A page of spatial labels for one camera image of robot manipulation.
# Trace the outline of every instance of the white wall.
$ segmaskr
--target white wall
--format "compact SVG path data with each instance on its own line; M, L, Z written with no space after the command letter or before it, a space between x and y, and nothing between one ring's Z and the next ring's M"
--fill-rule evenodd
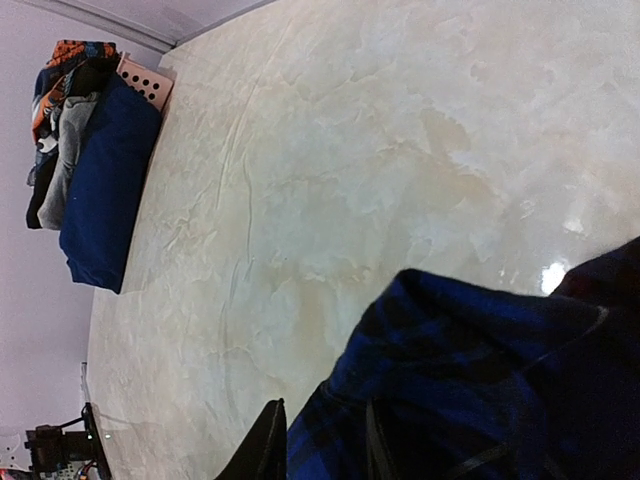
M266 1L269 0L83 0L82 3L178 41Z
M29 231L24 220L33 84L59 39L116 41L147 66L159 61L79 23L0 6L0 426L60 423L79 413L93 292L71 283L57 235Z

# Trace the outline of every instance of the pink basket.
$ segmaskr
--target pink basket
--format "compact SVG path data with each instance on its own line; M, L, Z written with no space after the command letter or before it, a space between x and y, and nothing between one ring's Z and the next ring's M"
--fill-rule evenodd
M127 85L140 92L149 103L162 111L173 88L171 80L132 62L129 60L128 53L122 54L120 65L118 65L118 75Z

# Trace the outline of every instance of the blue plaid fabric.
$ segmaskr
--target blue plaid fabric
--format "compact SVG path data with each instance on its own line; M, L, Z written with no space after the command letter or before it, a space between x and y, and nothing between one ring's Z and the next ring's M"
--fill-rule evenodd
M401 272L289 429L289 478L366 478L372 398L416 479L640 478L639 293L640 239L547 298Z

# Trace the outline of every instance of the pile of clothes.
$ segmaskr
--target pile of clothes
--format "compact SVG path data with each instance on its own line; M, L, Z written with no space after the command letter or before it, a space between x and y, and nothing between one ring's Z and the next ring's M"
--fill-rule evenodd
M33 187L29 228L60 230L83 134L119 62L114 43L63 40L38 75L32 124L36 161L27 179Z
M64 40L36 81L31 229L60 231L74 282L120 293L162 116L113 43Z

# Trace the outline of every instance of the blue towel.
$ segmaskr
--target blue towel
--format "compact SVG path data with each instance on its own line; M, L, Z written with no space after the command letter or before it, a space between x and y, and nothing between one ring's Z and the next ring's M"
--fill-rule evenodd
M87 125L60 231L73 281L120 293L162 117L118 75Z

